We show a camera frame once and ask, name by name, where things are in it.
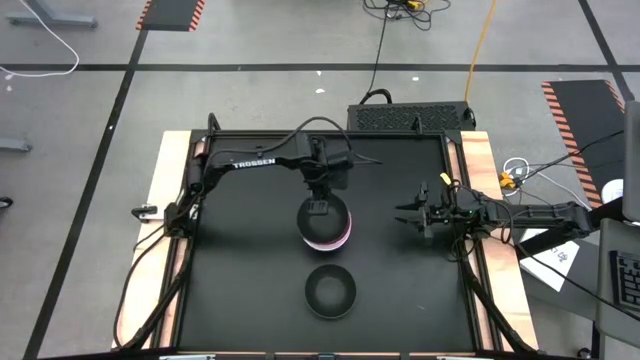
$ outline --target yellow tag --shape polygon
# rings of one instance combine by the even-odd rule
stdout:
[[[440,177],[442,178],[442,181],[444,181],[445,184],[451,185],[451,179],[449,178],[449,175],[447,175],[447,173],[440,174]]]

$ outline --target black bowl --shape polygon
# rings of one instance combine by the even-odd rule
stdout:
[[[304,295],[311,311],[323,319],[345,316],[356,301],[356,282],[345,268],[322,265],[307,278]]]
[[[340,241],[349,231],[351,219],[347,205],[330,194],[325,201],[328,203],[327,214],[309,214],[309,202],[306,199],[298,209],[297,224],[302,237],[315,244],[329,245]]]

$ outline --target keyboard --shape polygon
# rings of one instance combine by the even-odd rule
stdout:
[[[610,256],[614,302],[640,311],[640,255],[612,251]]]

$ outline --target pink rim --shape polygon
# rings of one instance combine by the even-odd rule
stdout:
[[[304,242],[306,242],[307,245],[309,245],[312,249],[318,250],[318,251],[333,251],[333,250],[339,249],[342,245],[344,245],[347,242],[347,240],[349,240],[349,235],[351,235],[351,224],[352,224],[351,213],[348,212],[347,214],[349,214],[347,230],[344,232],[344,234],[342,234],[342,236],[338,240],[330,244],[316,244],[314,242],[311,242],[305,239],[304,237],[302,238],[302,240],[304,240]]]

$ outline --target black floor mat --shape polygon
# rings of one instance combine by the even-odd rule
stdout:
[[[138,30],[195,31],[205,0],[147,0]]]
[[[624,105],[606,80],[544,82],[542,90],[570,153],[624,129]],[[589,203],[598,207],[604,185],[624,177],[623,138],[595,144],[571,160]]]

